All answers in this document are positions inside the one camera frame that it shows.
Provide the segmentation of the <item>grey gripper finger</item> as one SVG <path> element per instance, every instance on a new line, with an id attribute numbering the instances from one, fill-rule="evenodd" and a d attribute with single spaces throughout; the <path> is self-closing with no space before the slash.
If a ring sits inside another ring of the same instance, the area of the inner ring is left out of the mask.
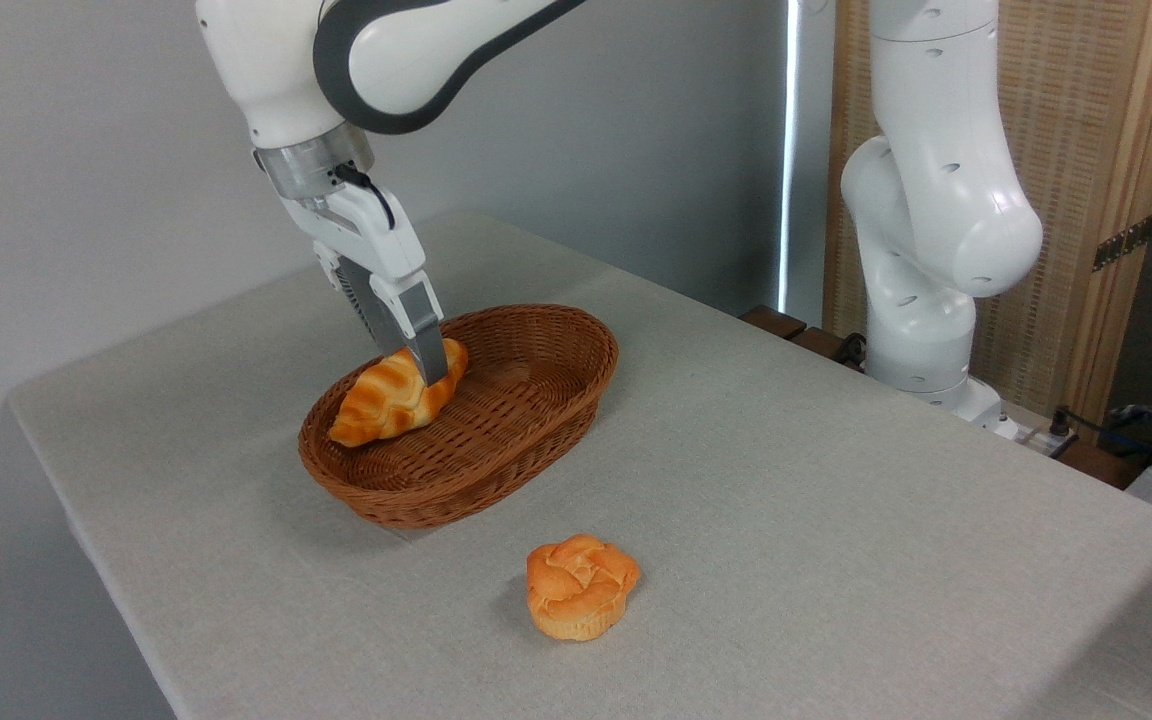
<path id="1" fill-rule="evenodd" d="M 425 272 L 391 281 L 372 274 L 372 338 L 384 354 L 407 348 L 419 369 L 422 382 L 434 386 L 448 373 L 447 354 L 439 323 L 444 311 Z"/>
<path id="2" fill-rule="evenodd" d="M 371 272 L 362 268 L 338 251 L 316 242 L 316 256 L 329 282 L 349 300 L 353 310 L 361 316 L 370 336 L 384 355 L 397 353 L 401 348 L 401 328 L 393 318 L 389 306 L 385 305 L 370 285 Z"/>

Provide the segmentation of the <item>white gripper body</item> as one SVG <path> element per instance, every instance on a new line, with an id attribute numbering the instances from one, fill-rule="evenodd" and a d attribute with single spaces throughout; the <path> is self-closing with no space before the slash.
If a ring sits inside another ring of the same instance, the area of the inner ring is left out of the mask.
<path id="1" fill-rule="evenodd" d="M 342 184 L 314 200 L 316 205 L 308 199 L 282 202 L 293 222 L 314 240 L 314 253 L 334 290 L 343 290 L 338 270 L 344 259 L 396 286 L 397 291 L 429 278 L 426 255 L 396 196 Z"/>

